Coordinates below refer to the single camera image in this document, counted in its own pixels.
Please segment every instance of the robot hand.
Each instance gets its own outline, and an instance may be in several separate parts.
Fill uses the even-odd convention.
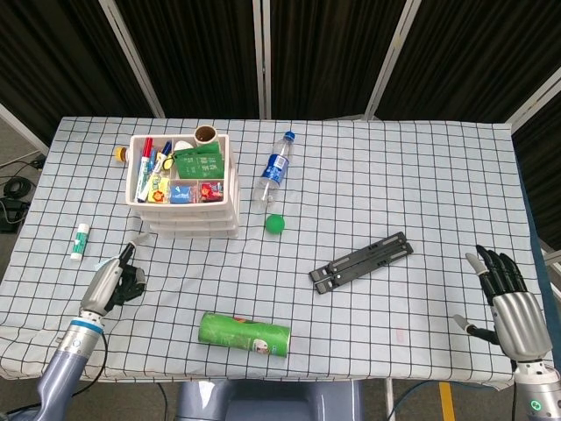
[[[97,270],[80,304],[80,316],[70,322],[39,381],[40,408],[35,409],[38,405],[32,405],[29,408],[11,410],[8,412],[10,421],[64,420],[68,403],[75,395],[73,392],[76,383],[80,380],[97,341],[103,335],[102,318],[115,305],[123,305],[140,296],[145,289],[144,271],[129,265],[128,261],[137,244],[146,235],[140,234],[130,241],[118,257],[106,261]]]
[[[491,306],[495,330],[480,329],[459,315],[454,320],[468,334],[501,346],[513,361],[515,383],[530,420],[561,421],[561,381],[559,373],[542,361],[552,344],[537,300],[506,254],[482,246],[477,252],[485,265],[474,254],[465,257]]]

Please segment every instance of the black curtain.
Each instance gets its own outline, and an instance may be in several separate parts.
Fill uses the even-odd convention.
[[[166,117],[259,117],[252,0],[117,5]]]
[[[506,121],[560,66],[558,0],[423,0],[376,116]]]
[[[363,114],[404,0],[273,0],[273,118]]]
[[[63,116],[152,116],[97,1],[4,0],[0,38],[0,102],[47,145]]]
[[[561,250],[561,94],[513,135],[537,233]]]

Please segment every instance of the pringles can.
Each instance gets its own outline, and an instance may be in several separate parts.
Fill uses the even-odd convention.
[[[286,357],[290,329],[206,312],[199,326],[199,342]]]

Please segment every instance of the white glue stick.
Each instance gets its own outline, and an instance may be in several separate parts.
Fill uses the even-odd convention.
[[[72,247],[72,254],[70,254],[71,260],[82,260],[84,250],[86,249],[86,243],[88,243],[88,236],[89,225],[79,224],[76,239],[74,240],[74,247]]]

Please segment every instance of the brown cup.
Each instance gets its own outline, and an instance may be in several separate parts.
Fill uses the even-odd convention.
[[[195,130],[195,142],[198,146],[208,145],[218,140],[217,129],[211,125],[199,125]]]

